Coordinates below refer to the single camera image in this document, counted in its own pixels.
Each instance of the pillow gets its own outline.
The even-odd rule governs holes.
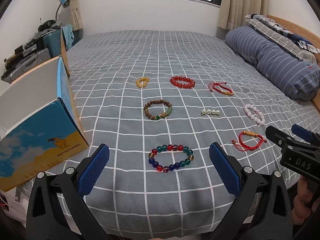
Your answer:
[[[266,39],[275,42],[278,46],[285,52],[289,53],[291,56],[296,57],[299,61],[307,61],[313,64],[317,64],[316,57],[312,52],[305,49],[300,49],[293,41],[276,33],[274,30],[265,26],[262,22],[256,19],[246,20],[259,34],[264,36]]]
[[[304,37],[296,33],[290,32],[289,30],[287,30],[286,28],[278,24],[276,21],[268,17],[259,15],[259,14],[248,14],[245,16],[245,18],[257,19],[267,27],[273,29],[275,32],[297,43],[300,46],[300,48],[308,50],[312,53],[316,53],[316,54],[320,53],[320,49],[317,49],[315,46],[313,46],[313,44],[310,41],[308,41],[307,39],[305,39]]]

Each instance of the human hand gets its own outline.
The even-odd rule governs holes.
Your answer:
[[[311,214],[315,212],[320,204],[320,198],[317,199],[312,208],[306,205],[311,201],[313,193],[308,189],[307,179],[303,176],[298,181],[298,194],[293,200],[292,219],[294,225],[301,225]]]

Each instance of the yellow beaded bracelet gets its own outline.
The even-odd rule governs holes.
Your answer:
[[[136,85],[139,88],[146,87],[149,81],[150,81],[149,78],[142,77],[142,78],[137,79]]]

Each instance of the red beaded bracelet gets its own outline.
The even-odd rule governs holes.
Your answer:
[[[230,88],[227,88],[225,86],[222,86],[222,85],[226,85],[227,83],[226,82],[221,82],[221,83],[209,83],[208,85],[208,88],[209,90],[212,92],[212,89],[218,91],[219,93],[222,93],[224,95],[227,95],[227,96],[233,96],[233,91],[230,89]],[[223,90],[220,90],[220,89],[217,89],[215,86],[219,86],[227,91],[223,91]]]
[[[182,84],[182,83],[179,83],[177,82],[177,80],[179,81],[185,81],[185,82],[188,82],[189,84]],[[193,80],[193,79],[190,79],[190,78],[187,78],[187,77],[178,77],[178,76],[175,76],[175,77],[172,77],[170,79],[170,82],[172,85],[176,86],[176,87],[179,87],[179,88],[193,88],[196,84],[196,82]]]
[[[260,141],[258,142],[258,144],[257,144],[256,146],[251,147],[251,146],[249,146],[249,145],[246,145],[246,144],[242,141],[242,139],[241,139],[241,136],[242,136],[242,135],[248,135],[248,136],[252,136],[252,137],[255,137],[255,138],[260,138]],[[242,133],[239,134],[239,144],[236,144],[236,141],[235,141],[235,140],[231,140],[231,142],[232,142],[232,144],[233,144],[239,151],[245,152],[245,151],[253,151],[253,150],[258,149],[258,148],[261,146],[261,144],[262,144],[263,142],[266,143],[267,140],[265,140],[265,139],[262,137],[262,135],[259,135],[259,134],[257,134],[257,133],[244,131],[244,132],[242,132]]]

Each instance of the beige curtain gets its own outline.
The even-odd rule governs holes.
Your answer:
[[[267,16],[269,0],[222,0],[218,27],[233,30],[245,25],[244,16],[255,13]]]
[[[79,10],[79,0],[70,0],[70,21],[74,31],[83,28]]]

